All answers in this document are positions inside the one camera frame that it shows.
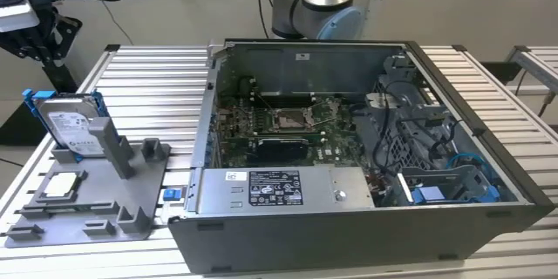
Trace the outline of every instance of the warning label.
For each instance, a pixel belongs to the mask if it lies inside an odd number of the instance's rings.
[[[298,171],[251,171],[248,203],[252,206],[302,205]]]

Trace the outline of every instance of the open computer tower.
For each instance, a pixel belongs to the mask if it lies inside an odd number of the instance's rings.
[[[195,273],[464,259],[554,208],[414,42],[227,40],[191,165]]]

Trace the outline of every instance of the motherboard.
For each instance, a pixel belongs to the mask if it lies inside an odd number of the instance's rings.
[[[217,110],[223,167],[370,167],[340,97],[228,99]]]

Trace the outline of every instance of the hard drive label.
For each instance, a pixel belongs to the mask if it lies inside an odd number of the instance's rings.
[[[303,186],[298,171],[251,171],[252,206],[303,205]]]
[[[49,119],[71,151],[84,156],[103,154],[103,147],[87,130],[89,121],[84,115],[76,112],[49,112]]]

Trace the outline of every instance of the metal rail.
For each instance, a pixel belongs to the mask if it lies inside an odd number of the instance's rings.
[[[558,140],[537,115],[516,100],[466,52],[423,47],[511,155],[554,203],[558,203]],[[132,141],[156,136],[172,146],[164,187],[188,182],[189,157],[207,67],[205,47],[121,47],[105,52],[81,91],[105,95],[119,132]],[[29,201],[41,173],[49,170],[47,137],[0,199],[0,232],[19,219],[13,211]],[[179,201],[171,206],[181,208]],[[37,248],[0,247],[0,276],[15,278],[129,278],[192,275],[156,211],[145,241]],[[466,261],[388,265],[356,269],[239,275],[228,278],[535,278],[558,276],[558,210],[523,233],[498,236]]]

